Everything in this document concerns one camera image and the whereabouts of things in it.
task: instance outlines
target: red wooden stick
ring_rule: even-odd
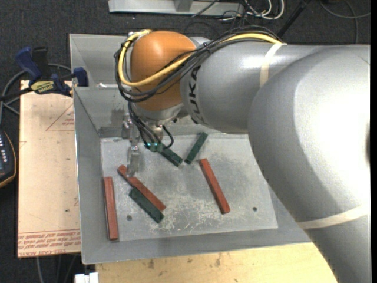
[[[114,185],[111,177],[104,177],[104,196],[108,238],[111,241],[116,241],[119,238],[118,220],[117,211],[115,209]]]
[[[229,207],[228,201],[226,200],[224,193],[221,190],[219,182],[217,181],[208,160],[207,159],[199,160],[199,165],[201,167],[201,170],[203,171],[204,176],[206,177],[207,183],[210,186],[212,194],[217,202],[217,205],[219,206],[221,210],[221,213],[222,214],[229,213],[230,207]]]

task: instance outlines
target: electronic device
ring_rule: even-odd
[[[16,176],[16,154],[8,135],[0,128],[0,187]]]

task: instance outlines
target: orange object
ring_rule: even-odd
[[[143,80],[164,66],[169,64],[183,52],[195,50],[196,46],[183,34],[173,31],[154,31],[138,39],[131,52],[132,82]],[[149,111],[159,111],[174,107],[182,102],[180,94],[179,76],[146,101],[137,103],[138,106]],[[146,91],[156,87],[161,79],[150,84],[133,88],[133,91]]]
[[[162,212],[166,205],[164,205],[146,186],[142,184],[136,177],[127,177],[127,168],[123,164],[119,166],[118,173],[134,188],[138,189],[160,212]]]
[[[108,238],[116,241],[119,238],[117,211],[115,208],[114,184],[111,177],[104,177],[104,196]]]
[[[206,177],[207,183],[210,186],[212,194],[217,202],[217,205],[219,206],[221,210],[221,213],[222,214],[229,213],[230,207],[229,207],[228,201],[226,200],[224,193],[221,190],[219,182],[217,181],[208,160],[207,159],[199,160],[199,165],[201,167],[201,170],[203,171],[204,176]]]

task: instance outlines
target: cardboard box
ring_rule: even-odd
[[[80,250],[73,99],[25,94],[20,102],[18,257]]]

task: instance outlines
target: gray tray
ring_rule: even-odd
[[[197,133],[209,134],[197,156],[207,158],[230,205],[222,215],[197,162],[174,167],[158,153],[141,151],[136,176],[167,206],[155,223],[129,198],[117,173],[127,165],[121,135],[127,111],[114,81],[114,51],[123,37],[70,35],[72,67],[84,67],[88,88],[74,92],[82,261],[85,264],[231,251],[307,242],[264,180],[246,136],[230,136],[182,119],[169,127],[172,149],[185,158]],[[99,88],[99,83],[107,88]],[[107,239],[102,177],[115,186],[119,242]]]

